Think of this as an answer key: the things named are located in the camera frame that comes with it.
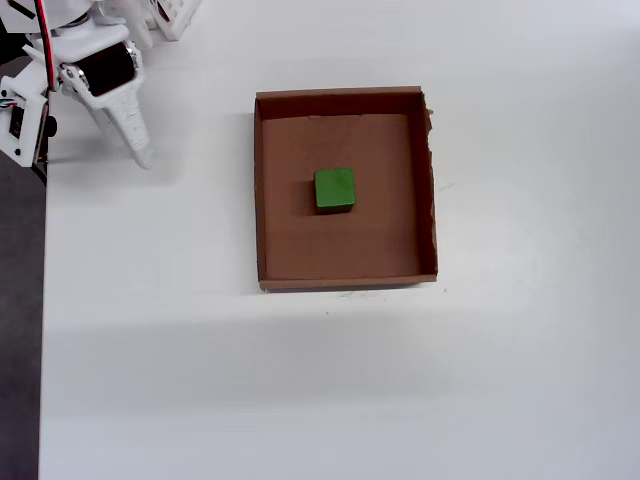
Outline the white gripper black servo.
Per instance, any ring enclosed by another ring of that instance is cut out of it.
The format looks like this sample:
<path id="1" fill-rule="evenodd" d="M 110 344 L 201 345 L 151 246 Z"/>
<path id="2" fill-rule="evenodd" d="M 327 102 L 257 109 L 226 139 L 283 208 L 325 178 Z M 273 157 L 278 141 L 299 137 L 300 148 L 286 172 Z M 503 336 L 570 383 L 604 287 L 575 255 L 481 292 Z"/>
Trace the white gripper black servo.
<path id="1" fill-rule="evenodd" d="M 139 50 L 123 24 L 76 24 L 28 35 L 31 62 L 21 72 L 21 107 L 42 109 L 60 90 L 82 104 L 115 146 L 149 170 L 153 150 L 140 109 Z"/>

